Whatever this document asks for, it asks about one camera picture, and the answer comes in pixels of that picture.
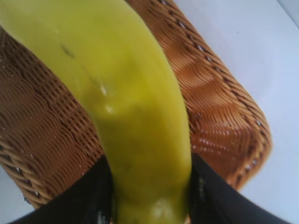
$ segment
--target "white table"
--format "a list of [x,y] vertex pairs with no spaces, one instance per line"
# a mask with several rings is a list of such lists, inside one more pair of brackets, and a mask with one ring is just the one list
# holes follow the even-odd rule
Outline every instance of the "white table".
[[[271,126],[273,152],[241,192],[275,215],[299,223],[298,28],[275,0],[175,2]],[[1,168],[0,186],[0,224],[32,211]]]

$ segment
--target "white background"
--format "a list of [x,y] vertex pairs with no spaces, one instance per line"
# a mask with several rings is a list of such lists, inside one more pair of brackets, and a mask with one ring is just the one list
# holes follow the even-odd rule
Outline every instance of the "white background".
[[[276,0],[175,2],[252,95],[270,124],[273,152],[241,193],[299,224],[299,29]],[[0,169],[0,224],[31,210]]]

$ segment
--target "banana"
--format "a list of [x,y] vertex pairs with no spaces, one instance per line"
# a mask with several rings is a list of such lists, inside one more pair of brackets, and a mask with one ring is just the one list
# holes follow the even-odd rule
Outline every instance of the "banana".
[[179,85],[123,0],[0,0],[0,25],[89,113],[111,168],[116,224],[182,224],[191,174]]

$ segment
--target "woven basket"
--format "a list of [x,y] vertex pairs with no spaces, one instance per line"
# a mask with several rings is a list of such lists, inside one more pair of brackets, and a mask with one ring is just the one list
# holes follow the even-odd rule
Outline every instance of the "woven basket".
[[[266,119],[170,0],[128,0],[162,46],[189,115],[192,151],[239,189],[271,149]],[[87,113],[33,54],[0,29],[0,165],[35,208],[103,155]]]

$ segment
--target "green banana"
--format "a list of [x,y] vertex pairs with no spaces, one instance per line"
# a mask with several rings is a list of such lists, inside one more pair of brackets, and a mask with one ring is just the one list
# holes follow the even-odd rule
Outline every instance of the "green banana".
[[0,25],[70,89],[94,121],[116,224],[182,224],[191,152],[177,80],[123,0],[0,0]]

